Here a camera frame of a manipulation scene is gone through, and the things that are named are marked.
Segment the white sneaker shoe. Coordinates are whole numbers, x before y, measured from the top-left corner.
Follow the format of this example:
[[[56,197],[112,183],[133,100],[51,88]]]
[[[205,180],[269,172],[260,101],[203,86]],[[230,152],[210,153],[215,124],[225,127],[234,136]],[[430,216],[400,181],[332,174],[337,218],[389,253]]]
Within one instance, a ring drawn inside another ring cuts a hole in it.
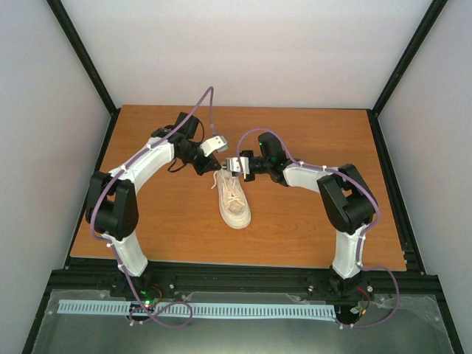
[[[223,221],[233,229],[244,229],[251,222],[251,210],[240,184],[236,190],[218,190],[218,206]]]

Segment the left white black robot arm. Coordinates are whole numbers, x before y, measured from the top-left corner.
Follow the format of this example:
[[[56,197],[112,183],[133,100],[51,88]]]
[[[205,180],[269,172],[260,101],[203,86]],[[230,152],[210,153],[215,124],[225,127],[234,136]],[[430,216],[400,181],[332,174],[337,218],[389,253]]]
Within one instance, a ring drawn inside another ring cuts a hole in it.
[[[201,121],[181,112],[176,122],[159,128],[124,164],[107,173],[95,172],[86,197],[86,221],[91,235],[107,242],[118,258],[118,268],[129,275],[127,287],[136,296],[147,296],[153,278],[145,273],[148,259],[136,236],[139,220],[137,195],[144,184],[166,164],[181,160],[192,165],[198,175],[221,168],[214,153],[228,148],[223,136],[195,141]]]

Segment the white shoelace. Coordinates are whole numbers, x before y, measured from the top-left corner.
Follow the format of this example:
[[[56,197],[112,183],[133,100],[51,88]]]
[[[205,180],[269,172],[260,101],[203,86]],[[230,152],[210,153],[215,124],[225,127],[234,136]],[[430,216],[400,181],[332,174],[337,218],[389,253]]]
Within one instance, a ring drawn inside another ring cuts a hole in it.
[[[232,191],[240,187],[238,177],[233,176],[232,171],[227,169],[226,163],[213,173],[213,181],[212,189],[217,187],[219,190]]]

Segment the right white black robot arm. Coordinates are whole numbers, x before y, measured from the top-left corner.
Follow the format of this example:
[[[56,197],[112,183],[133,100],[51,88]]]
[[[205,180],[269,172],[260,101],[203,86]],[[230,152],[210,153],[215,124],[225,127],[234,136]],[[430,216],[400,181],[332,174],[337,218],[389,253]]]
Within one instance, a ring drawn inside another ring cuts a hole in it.
[[[355,165],[308,164],[295,159],[274,131],[255,131],[261,132],[257,138],[260,155],[239,149],[235,158],[227,160],[227,169],[243,175],[245,181],[266,174],[284,187],[302,188],[321,196],[327,219],[336,231],[330,287],[333,293],[345,296],[361,281],[366,233],[381,216],[378,202]]]

